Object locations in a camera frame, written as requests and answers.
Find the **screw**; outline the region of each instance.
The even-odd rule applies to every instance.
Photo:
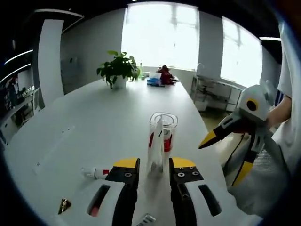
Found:
[[[124,176],[127,177],[127,178],[130,178],[132,176],[132,174],[131,173],[125,173]]]
[[[185,173],[178,173],[178,177],[183,178],[185,176]]]

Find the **white sleeve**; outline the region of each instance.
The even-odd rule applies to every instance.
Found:
[[[285,95],[292,98],[292,83],[290,70],[287,63],[286,54],[282,45],[282,64],[281,64],[281,74],[278,84],[278,90],[283,92]]]

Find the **person's arm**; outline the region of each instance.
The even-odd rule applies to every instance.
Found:
[[[291,117],[292,99],[285,96],[280,104],[270,111],[268,115],[268,127],[274,127]]]

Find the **floor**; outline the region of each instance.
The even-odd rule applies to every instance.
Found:
[[[208,131],[211,131],[214,128],[216,128],[218,124],[223,120],[223,118],[225,118],[228,115],[226,112],[221,112],[219,110],[211,108],[206,109],[205,112],[201,112],[200,114]],[[214,145],[217,153],[219,154],[219,161],[221,165],[223,165],[227,161],[227,159],[229,158],[233,150],[236,148],[240,140],[241,134],[231,133],[224,140],[221,140],[220,142]],[[242,145],[244,145],[247,140],[248,137],[245,136],[245,138],[240,143],[238,149]],[[229,178],[226,179],[227,185],[231,184],[235,175],[236,174],[230,175]]]

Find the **ceiling light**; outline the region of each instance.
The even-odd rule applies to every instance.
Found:
[[[29,65],[31,65],[31,64],[24,65],[23,67],[20,67],[20,68],[18,68],[17,70],[13,71],[13,72],[10,73],[9,75],[5,76],[5,78],[2,79],[2,80],[0,81],[0,83],[2,83],[5,79],[7,79],[7,78],[8,78],[10,75],[12,75],[13,73],[16,73],[17,71],[20,71],[22,68],[25,68],[25,67],[27,67],[27,66],[29,66]]]
[[[281,38],[260,37],[260,40],[281,41]]]
[[[30,53],[30,52],[33,52],[33,49],[32,49],[32,50],[29,50],[29,51],[26,51],[26,52],[24,52],[24,53],[21,53],[21,54],[19,54],[19,55],[17,55],[17,56],[14,56],[13,58],[10,58],[7,62],[4,63],[4,65],[6,65],[9,61],[11,61],[11,60],[13,60],[13,59],[16,59],[17,57],[22,56],[22,55],[24,55],[24,54],[26,54],[26,53]]]

